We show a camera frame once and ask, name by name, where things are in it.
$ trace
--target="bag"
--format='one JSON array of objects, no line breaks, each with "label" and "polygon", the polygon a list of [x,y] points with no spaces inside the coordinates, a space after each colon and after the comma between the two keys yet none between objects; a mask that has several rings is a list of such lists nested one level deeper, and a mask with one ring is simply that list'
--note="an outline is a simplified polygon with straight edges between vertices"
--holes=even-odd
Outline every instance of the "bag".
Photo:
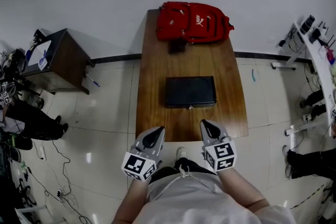
[{"label": "bag", "polygon": [[199,3],[165,2],[160,7],[158,40],[183,38],[188,43],[225,40],[234,27],[219,8]]}]

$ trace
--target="white desk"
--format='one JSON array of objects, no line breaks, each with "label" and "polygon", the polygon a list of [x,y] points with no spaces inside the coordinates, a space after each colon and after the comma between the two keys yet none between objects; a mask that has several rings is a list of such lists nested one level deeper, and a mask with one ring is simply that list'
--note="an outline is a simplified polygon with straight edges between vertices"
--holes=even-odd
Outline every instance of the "white desk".
[{"label": "white desk", "polygon": [[[310,53],[312,62],[314,64],[315,70],[320,78],[320,84],[322,87],[323,91],[323,96],[325,99],[325,107],[327,109],[326,112],[326,117],[324,117],[324,120],[319,120],[319,121],[311,121],[302,125],[292,125],[290,129],[286,130],[286,135],[291,135],[295,134],[297,132],[307,130],[309,128],[313,128],[322,124],[326,124],[329,129],[329,136],[332,135],[331,131],[331,123],[332,123],[332,112],[335,110],[335,101],[334,101],[334,90],[335,86],[332,81],[332,75],[330,74],[329,68],[330,64],[327,60],[327,52],[326,49],[321,46],[321,44],[316,40],[314,43],[311,43],[309,41],[308,35],[305,34],[303,35],[300,32],[300,27],[298,26],[297,23],[293,23],[293,27],[296,28],[297,32],[300,34],[302,37],[302,40],[307,48],[307,50]],[[275,68],[292,68],[295,69],[297,65],[294,63],[294,61],[304,52],[304,48],[300,49],[297,53],[294,53],[288,61],[283,64],[283,63],[277,63],[273,62],[272,67]]]}]

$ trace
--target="small wooden cabinet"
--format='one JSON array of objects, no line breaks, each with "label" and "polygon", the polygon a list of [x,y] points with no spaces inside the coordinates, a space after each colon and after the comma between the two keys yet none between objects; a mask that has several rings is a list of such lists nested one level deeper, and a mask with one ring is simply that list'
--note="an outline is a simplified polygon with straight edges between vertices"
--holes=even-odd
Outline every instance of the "small wooden cabinet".
[{"label": "small wooden cabinet", "polygon": [[21,73],[30,82],[48,92],[89,90],[82,86],[86,65],[95,66],[90,57],[74,41],[66,29],[47,36],[51,40],[46,59],[47,66],[28,66]]}]

